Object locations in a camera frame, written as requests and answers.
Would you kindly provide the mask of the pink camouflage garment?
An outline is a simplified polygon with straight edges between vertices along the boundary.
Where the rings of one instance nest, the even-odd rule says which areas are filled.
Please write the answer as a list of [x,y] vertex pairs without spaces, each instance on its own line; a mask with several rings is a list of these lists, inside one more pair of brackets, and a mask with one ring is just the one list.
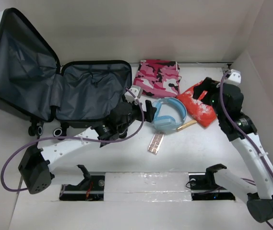
[[176,61],[145,59],[140,61],[133,84],[149,97],[177,97],[180,94],[179,65]]

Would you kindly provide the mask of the beige cosmetic tube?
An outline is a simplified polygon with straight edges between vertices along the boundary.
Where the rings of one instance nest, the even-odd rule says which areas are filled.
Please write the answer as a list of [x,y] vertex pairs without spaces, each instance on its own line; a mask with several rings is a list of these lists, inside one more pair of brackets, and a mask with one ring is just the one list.
[[190,127],[190,126],[192,126],[192,125],[194,125],[196,123],[197,123],[197,121],[195,119],[190,120],[187,123],[185,123],[185,124],[181,125],[180,127],[178,127],[177,132],[180,132],[180,131],[182,131],[182,130],[184,130],[184,129],[186,129],[186,128],[188,128],[188,127]]

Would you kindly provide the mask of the black suitcase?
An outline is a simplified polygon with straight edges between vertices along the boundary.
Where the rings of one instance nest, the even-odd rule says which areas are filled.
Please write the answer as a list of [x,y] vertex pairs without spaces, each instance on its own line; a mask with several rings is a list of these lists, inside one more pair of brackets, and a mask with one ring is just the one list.
[[123,60],[73,61],[59,58],[16,8],[0,11],[0,109],[29,120],[31,136],[57,120],[61,130],[104,121],[132,85]]

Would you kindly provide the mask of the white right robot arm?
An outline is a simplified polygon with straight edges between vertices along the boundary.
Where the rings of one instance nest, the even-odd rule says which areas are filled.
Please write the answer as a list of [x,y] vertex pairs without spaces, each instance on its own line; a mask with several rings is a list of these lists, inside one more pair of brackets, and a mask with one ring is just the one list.
[[204,182],[211,189],[225,188],[246,204],[257,222],[267,222],[273,219],[273,165],[254,123],[241,111],[244,96],[240,88],[225,80],[205,78],[194,87],[193,98],[206,93],[201,101],[214,109],[221,130],[239,152],[252,180],[243,180],[226,166],[216,164],[206,169]]

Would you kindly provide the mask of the rose eyeshadow palette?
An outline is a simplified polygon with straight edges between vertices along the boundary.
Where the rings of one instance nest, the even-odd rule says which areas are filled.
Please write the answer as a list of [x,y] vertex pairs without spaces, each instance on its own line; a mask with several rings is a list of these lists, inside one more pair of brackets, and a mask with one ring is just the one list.
[[155,133],[147,150],[150,153],[156,155],[160,149],[164,136],[165,134],[163,132]]

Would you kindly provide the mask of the blue over-ear headphones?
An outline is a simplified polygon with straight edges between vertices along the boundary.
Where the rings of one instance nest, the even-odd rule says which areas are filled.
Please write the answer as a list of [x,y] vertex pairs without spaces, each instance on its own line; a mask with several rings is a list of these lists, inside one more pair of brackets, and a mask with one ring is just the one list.
[[166,97],[153,103],[156,113],[152,124],[159,132],[173,132],[181,127],[187,118],[185,105],[176,98]]

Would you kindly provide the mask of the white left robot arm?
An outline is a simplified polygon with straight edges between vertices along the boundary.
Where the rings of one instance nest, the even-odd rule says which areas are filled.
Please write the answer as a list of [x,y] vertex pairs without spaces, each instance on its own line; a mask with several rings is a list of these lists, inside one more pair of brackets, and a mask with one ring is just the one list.
[[151,123],[157,111],[151,101],[147,100],[145,104],[144,111],[139,101],[121,102],[108,118],[94,123],[76,136],[64,137],[63,141],[42,148],[38,148],[37,143],[29,144],[18,166],[27,191],[34,195],[47,189],[56,179],[55,169],[80,154],[82,148],[101,148],[135,136],[136,133],[127,135],[128,127],[136,120]]

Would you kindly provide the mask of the red white garment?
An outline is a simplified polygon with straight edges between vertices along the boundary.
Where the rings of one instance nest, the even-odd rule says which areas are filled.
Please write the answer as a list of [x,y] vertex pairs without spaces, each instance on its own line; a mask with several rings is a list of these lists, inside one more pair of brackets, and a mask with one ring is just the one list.
[[204,104],[201,99],[207,94],[203,91],[199,99],[193,98],[194,87],[199,86],[202,81],[188,88],[185,92],[177,96],[186,107],[188,114],[197,121],[203,128],[207,128],[215,119],[216,115],[213,108]]

